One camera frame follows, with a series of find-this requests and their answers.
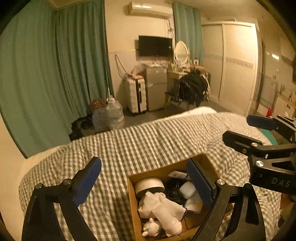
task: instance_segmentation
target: white remote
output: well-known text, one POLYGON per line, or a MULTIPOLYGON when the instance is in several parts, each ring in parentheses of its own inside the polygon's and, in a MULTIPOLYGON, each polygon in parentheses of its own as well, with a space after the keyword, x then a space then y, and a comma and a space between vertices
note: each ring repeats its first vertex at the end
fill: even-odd
POLYGON ((190 180, 189 175, 185 172, 172 171, 168 176, 173 178, 178 178, 178 179, 190 180))

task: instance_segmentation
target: teal cloth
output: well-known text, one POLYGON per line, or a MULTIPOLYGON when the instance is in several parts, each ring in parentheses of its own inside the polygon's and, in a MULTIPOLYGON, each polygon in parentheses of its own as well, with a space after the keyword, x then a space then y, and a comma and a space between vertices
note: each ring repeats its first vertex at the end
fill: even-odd
POLYGON ((71 123, 112 87, 108 73, 103 0, 31 0, 0 36, 0 110, 21 152, 69 143, 71 123))
POLYGON ((183 4, 173 4, 176 43, 183 41, 190 51, 190 59, 203 64, 202 24, 200 11, 183 4))
POLYGON ((278 145, 276 139, 274 138, 274 136, 271 134, 270 131, 265 130, 265 129, 261 129, 261 132, 272 143, 272 145, 278 145))

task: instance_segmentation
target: fire extinguisher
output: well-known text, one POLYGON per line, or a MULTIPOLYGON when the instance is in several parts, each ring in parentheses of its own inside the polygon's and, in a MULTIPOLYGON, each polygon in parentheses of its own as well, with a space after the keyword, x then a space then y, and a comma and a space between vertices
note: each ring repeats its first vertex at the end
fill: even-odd
POLYGON ((268 108, 266 117, 270 117, 272 115, 272 112, 273 112, 272 109, 268 108))

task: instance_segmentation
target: black tv screen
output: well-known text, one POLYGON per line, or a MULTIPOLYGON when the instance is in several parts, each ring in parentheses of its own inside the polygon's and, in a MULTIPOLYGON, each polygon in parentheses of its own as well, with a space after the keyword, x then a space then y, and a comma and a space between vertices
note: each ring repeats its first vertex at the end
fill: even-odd
POLYGON ((139 36, 139 56, 170 57, 172 48, 172 39, 139 36))

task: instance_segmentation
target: white suitcase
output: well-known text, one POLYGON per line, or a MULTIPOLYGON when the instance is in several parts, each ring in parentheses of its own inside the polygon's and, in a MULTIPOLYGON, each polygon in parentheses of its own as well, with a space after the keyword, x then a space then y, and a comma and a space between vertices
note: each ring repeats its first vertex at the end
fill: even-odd
POLYGON ((128 100, 128 108, 132 113, 142 113, 147 110, 146 106, 146 90, 143 78, 133 80, 127 78, 125 80, 126 96, 128 100))

